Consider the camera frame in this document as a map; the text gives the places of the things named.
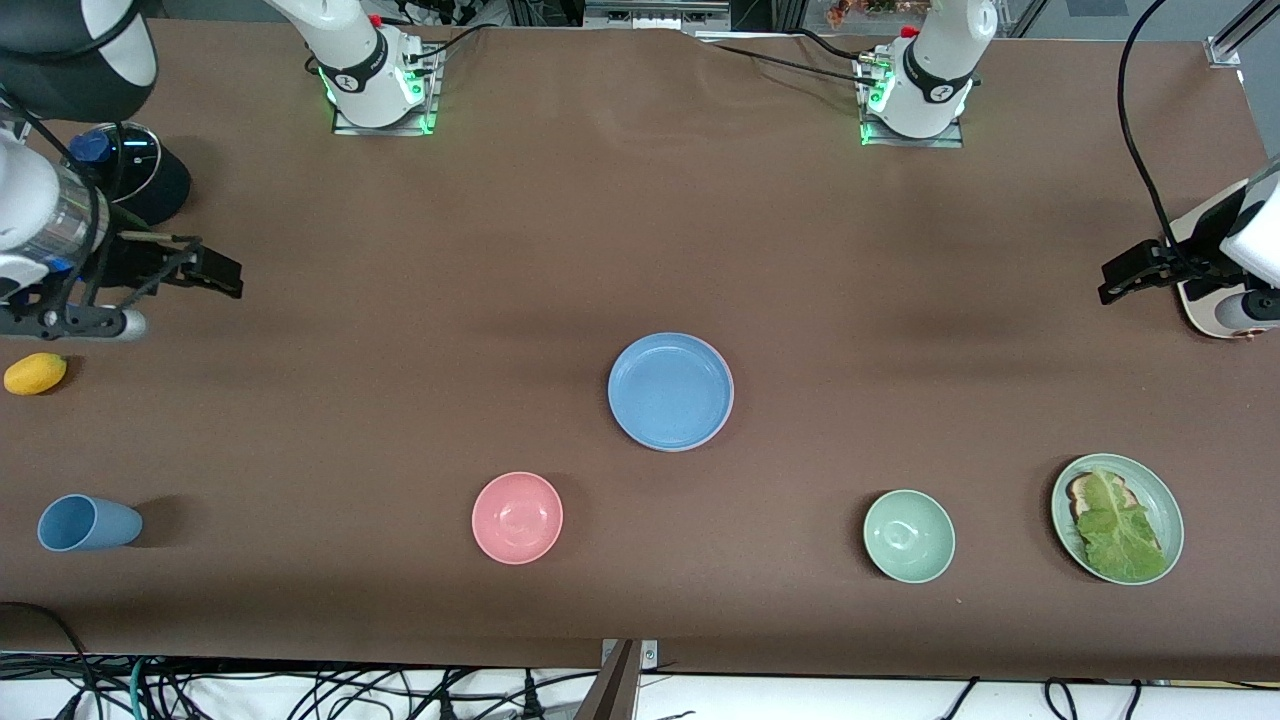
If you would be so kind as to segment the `blue plate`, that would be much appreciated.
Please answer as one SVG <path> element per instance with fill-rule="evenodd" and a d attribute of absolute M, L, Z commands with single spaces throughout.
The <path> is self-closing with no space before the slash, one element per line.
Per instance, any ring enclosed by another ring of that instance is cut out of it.
<path fill-rule="evenodd" d="M 662 332 L 632 342 L 614 360 L 605 383 L 611 413 L 631 439 L 667 454 L 694 438 L 694 386 L 699 360 L 691 334 Z"/>

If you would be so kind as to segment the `beige cutting board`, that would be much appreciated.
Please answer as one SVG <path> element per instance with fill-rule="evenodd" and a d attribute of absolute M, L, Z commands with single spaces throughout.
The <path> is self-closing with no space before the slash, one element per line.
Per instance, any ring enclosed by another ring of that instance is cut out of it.
<path fill-rule="evenodd" d="M 1225 190 L 1204 200 L 1201 205 L 1171 222 L 1175 240 L 1189 240 L 1198 220 L 1243 190 L 1248 179 L 1229 184 Z M 1280 329 L 1280 319 L 1254 319 L 1245 311 L 1245 295 L 1251 291 L 1245 282 L 1211 290 L 1202 297 L 1193 299 L 1189 282 L 1175 286 L 1183 315 L 1198 333 L 1216 340 L 1249 340 L 1271 331 Z"/>

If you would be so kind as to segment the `black pot with glass lid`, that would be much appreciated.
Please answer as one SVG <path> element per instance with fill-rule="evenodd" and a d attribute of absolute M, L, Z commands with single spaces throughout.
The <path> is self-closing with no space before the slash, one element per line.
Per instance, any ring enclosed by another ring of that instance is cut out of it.
<path fill-rule="evenodd" d="M 145 126 L 95 126 L 74 136 L 68 149 L 114 206 L 146 225 L 170 220 L 189 197 L 186 164 Z"/>

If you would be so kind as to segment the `yellow lemon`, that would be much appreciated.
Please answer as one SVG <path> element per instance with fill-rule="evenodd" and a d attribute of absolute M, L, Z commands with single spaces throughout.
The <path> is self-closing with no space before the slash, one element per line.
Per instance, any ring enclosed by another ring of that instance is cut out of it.
<path fill-rule="evenodd" d="M 3 374 L 3 387 L 14 396 L 45 393 L 63 382 L 68 361 L 58 354 L 31 354 L 13 363 Z"/>

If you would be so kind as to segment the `toasted bread slice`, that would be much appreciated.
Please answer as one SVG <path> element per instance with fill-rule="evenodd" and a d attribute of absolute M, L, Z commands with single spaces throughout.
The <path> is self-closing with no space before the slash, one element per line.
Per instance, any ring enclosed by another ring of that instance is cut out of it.
<path fill-rule="evenodd" d="M 1083 515 L 1092 510 L 1093 497 L 1100 497 L 1100 502 L 1106 501 L 1108 507 L 1116 505 L 1121 509 L 1132 509 L 1139 505 L 1134 492 L 1126 480 L 1116 473 L 1106 470 L 1093 470 L 1070 480 L 1066 489 L 1071 519 L 1079 521 Z"/>

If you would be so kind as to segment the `green plate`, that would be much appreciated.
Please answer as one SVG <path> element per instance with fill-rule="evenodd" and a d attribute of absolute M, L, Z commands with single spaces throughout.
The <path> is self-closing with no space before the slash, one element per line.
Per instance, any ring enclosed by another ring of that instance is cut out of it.
<path fill-rule="evenodd" d="M 1167 570 L 1157 579 L 1140 584 L 1117 583 L 1102 578 L 1085 565 L 1082 538 L 1070 514 L 1066 489 L 1070 480 L 1093 470 L 1114 471 L 1124 477 L 1140 503 L 1147 507 L 1151 525 L 1167 559 Z M 1142 462 L 1123 455 L 1089 454 L 1070 461 L 1059 473 L 1050 491 L 1048 515 L 1053 532 L 1068 555 L 1093 577 L 1119 585 L 1148 585 L 1162 579 L 1178 565 L 1185 544 L 1181 510 L 1167 484 Z"/>

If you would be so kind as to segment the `green lettuce leaf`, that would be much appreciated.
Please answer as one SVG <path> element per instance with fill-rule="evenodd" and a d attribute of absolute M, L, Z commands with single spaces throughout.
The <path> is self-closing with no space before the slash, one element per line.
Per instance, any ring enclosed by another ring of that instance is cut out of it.
<path fill-rule="evenodd" d="M 1132 509 L 1100 502 L 1075 521 L 1082 538 L 1085 565 L 1102 578 L 1117 583 L 1140 584 L 1157 579 L 1169 568 L 1148 510 L 1140 503 Z"/>

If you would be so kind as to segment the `small green bowl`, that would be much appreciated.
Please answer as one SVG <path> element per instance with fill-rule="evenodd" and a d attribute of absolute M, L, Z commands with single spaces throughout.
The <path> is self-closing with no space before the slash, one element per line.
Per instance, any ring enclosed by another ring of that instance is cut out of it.
<path fill-rule="evenodd" d="M 924 584 L 950 568 L 957 537 L 945 507 L 916 489 L 892 489 L 867 510 L 861 529 L 870 561 L 886 577 Z"/>

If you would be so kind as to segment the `small pink bowl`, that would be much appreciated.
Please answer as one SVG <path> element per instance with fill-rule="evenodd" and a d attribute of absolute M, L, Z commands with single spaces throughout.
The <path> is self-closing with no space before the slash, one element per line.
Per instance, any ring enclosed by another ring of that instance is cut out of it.
<path fill-rule="evenodd" d="M 518 566 L 545 556 L 561 537 L 564 510 L 556 487 L 529 471 L 489 480 L 477 493 L 471 530 L 490 560 Z"/>

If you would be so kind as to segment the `brown table cover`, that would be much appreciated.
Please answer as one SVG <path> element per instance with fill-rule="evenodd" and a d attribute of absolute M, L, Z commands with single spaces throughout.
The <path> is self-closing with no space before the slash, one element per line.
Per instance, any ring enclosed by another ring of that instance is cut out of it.
<path fill-rule="evenodd" d="M 134 343 L 56 342 L 0 391 L 0 647 L 678 671 L 1280 678 L 1280 333 L 1197 336 L 1169 292 L 1105 307 L 1153 236 L 1116 42 L 992 44 L 961 149 L 863 146 L 836 81 L 673 31 L 489 29 L 430 137 L 338 137 L 288 24 L 155 20 L 140 120 L 187 164 L 172 228 L 244 295 L 166 287 Z M 636 340 L 724 355 L 699 448 L 605 393 Z M 1089 574 L 1050 515 L 1089 454 L 1142 462 L 1185 544 Z M 549 480 L 554 547 L 477 547 L 480 489 Z M 863 546 L 872 502 L 950 515 L 947 571 Z M 140 537 L 51 552 L 65 495 Z"/>

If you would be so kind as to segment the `aluminium frame profile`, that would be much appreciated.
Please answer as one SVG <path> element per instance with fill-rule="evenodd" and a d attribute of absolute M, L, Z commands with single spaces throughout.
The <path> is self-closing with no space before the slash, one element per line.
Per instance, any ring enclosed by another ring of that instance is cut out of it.
<path fill-rule="evenodd" d="M 1204 41 L 1210 65 L 1239 67 L 1239 51 L 1276 18 L 1280 18 L 1280 0 L 1248 0 L 1221 29 Z"/>

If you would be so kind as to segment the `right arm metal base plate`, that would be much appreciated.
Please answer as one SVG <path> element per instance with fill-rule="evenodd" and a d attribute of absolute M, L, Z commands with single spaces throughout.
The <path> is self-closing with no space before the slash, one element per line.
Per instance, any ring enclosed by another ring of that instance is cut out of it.
<path fill-rule="evenodd" d="M 442 91 L 445 79 L 447 55 L 435 55 L 426 60 L 411 61 L 407 67 L 394 70 L 396 91 L 385 96 L 384 104 L 393 109 L 404 109 L 404 114 L 394 122 L 371 127 L 355 123 L 338 102 L 335 91 L 326 88 L 326 99 L 332 106 L 332 132 L 346 136 L 389 136 L 422 137 L 435 132 L 440 110 Z"/>

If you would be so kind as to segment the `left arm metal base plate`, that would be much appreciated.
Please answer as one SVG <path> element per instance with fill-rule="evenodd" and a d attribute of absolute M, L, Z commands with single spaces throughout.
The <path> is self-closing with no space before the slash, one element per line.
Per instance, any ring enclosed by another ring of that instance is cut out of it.
<path fill-rule="evenodd" d="M 948 85 L 923 90 L 910 77 L 899 77 L 893 61 L 892 56 L 864 53 L 851 63 L 855 77 L 865 82 L 858 90 L 861 145 L 960 149 L 959 117 L 973 82 L 966 81 L 960 90 Z"/>

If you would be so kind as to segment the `silver metal frame beam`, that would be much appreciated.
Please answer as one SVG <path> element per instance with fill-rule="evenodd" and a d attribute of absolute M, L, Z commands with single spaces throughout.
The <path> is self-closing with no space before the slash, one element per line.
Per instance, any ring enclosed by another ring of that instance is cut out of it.
<path fill-rule="evenodd" d="M 589 29 L 677 29 L 730 32 L 730 0 L 582 0 Z"/>

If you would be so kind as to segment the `silver table bracket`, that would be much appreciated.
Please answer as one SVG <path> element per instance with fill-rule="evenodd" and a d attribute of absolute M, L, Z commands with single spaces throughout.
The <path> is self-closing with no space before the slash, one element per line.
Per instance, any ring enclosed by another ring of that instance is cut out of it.
<path fill-rule="evenodd" d="M 600 666 L 602 667 L 604 667 L 608 664 L 611 656 L 613 655 L 614 648 L 618 647 L 621 643 L 622 643 L 622 639 L 617 639 L 617 638 L 605 638 L 602 642 L 602 656 L 600 656 Z M 659 661 L 660 661 L 660 653 L 659 653 L 659 643 L 658 643 L 658 641 L 657 639 L 640 639 L 640 641 L 632 639 L 632 646 L 634 646 L 634 648 L 637 648 L 637 656 L 639 656 L 639 665 L 637 666 L 639 666 L 640 671 L 641 673 L 655 671 L 658 669 Z"/>

